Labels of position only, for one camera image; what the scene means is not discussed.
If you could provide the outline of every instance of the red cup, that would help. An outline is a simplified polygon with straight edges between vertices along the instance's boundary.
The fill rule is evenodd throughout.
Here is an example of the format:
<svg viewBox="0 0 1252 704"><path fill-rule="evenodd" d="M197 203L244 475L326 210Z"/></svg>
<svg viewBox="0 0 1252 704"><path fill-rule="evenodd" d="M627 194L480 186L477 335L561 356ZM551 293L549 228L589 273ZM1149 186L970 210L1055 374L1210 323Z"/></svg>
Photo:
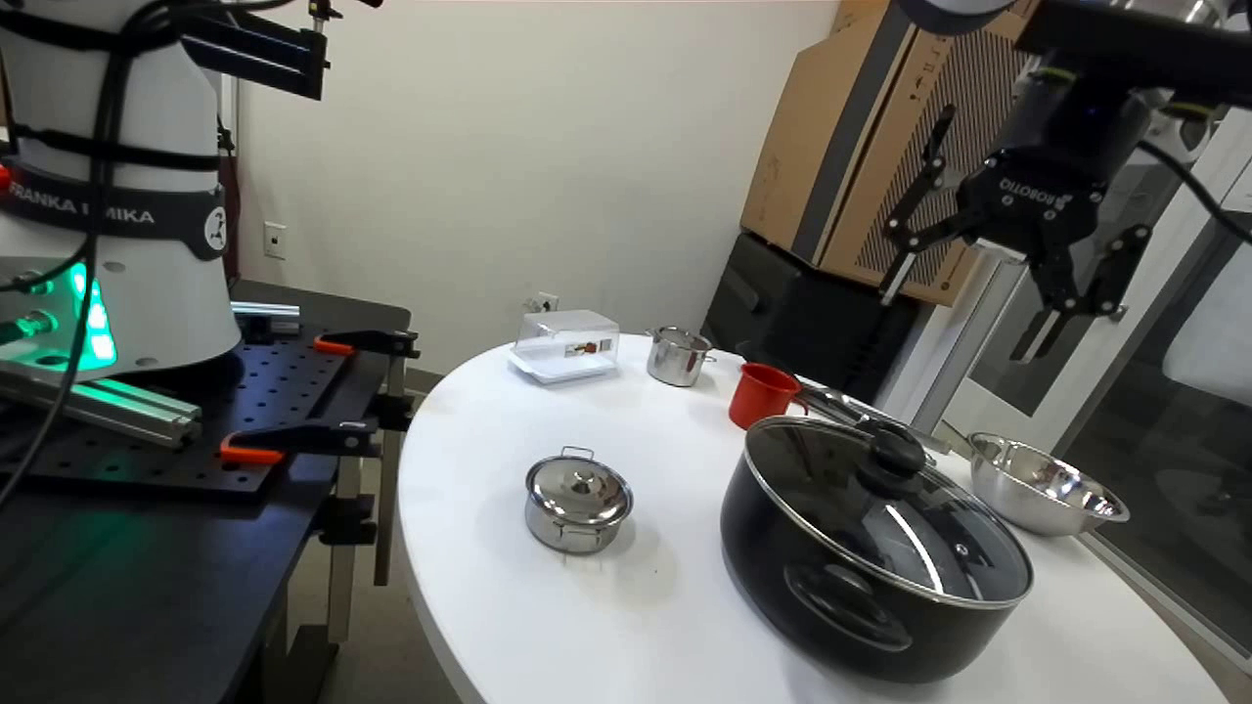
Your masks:
<svg viewBox="0 0 1252 704"><path fill-rule="evenodd" d="M799 378L769 365L742 365L730 422L750 427L767 416L785 416L790 397L799 396Z"/></svg>

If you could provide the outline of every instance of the white round table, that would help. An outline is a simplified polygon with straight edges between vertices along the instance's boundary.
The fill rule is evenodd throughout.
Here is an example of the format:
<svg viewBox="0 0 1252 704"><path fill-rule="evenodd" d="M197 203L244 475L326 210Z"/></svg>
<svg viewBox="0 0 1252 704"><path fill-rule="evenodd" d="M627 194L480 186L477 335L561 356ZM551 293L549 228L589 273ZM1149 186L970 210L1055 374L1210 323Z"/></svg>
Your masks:
<svg viewBox="0 0 1252 704"><path fill-rule="evenodd" d="M1037 582L982 655L906 689L790 648L720 560L720 495L742 430L729 422L738 359L713 353L701 387L620 367L537 387L491 346L421 401L399 469L417 619L460 698L491 704L1222 704L1170 624L1076 541L1020 534ZM634 490L598 554L557 554L524 526L524 472L587 444Z"/></svg>

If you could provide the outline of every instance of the black pot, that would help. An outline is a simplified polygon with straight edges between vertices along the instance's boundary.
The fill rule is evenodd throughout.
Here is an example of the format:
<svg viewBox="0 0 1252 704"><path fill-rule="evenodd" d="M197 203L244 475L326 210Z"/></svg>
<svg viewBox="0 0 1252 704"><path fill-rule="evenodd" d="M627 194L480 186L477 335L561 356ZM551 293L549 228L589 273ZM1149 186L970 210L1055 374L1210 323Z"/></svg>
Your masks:
<svg viewBox="0 0 1252 704"><path fill-rule="evenodd" d="M883 422L754 422L720 530L777 632L883 681L958 671L1034 582L1010 526Z"/></svg>

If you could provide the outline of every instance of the metal lid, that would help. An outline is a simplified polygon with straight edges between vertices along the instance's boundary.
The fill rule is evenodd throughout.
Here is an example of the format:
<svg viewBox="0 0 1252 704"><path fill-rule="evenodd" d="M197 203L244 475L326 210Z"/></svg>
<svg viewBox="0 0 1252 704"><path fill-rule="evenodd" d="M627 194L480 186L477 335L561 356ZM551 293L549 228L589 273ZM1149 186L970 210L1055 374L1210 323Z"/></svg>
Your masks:
<svg viewBox="0 0 1252 704"><path fill-rule="evenodd" d="M767 418L747 430L747 469L823 546L903 590L1000 611L1034 582L1013 530L901 427Z"/></svg>
<svg viewBox="0 0 1252 704"><path fill-rule="evenodd" d="M628 483L613 469L570 451L532 466L524 483L532 502L564 524L618 524L634 503Z"/></svg>

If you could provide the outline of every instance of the small metal container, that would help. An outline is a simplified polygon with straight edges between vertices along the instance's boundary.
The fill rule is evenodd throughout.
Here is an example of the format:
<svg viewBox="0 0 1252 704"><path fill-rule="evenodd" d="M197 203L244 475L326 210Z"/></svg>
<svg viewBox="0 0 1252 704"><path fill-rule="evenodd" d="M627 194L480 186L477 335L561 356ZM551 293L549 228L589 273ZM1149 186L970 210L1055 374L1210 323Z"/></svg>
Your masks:
<svg viewBox="0 0 1252 704"><path fill-rule="evenodd" d="M568 554L602 550L634 508L628 483L568 444L524 472L524 524L541 542Z"/></svg>
<svg viewBox="0 0 1252 704"><path fill-rule="evenodd" d="M692 387L707 346L707 335L684 331L679 323L661 323L653 331L649 374L669 387Z"/></svg>
<svg viewBox="0 0 1252 704"><path fill-rule="evenodd" d="M1010 524L1039 534L1076 534L1125 524L1132 508L1076 466L993 434L974 434L974 494Z"/></svg>

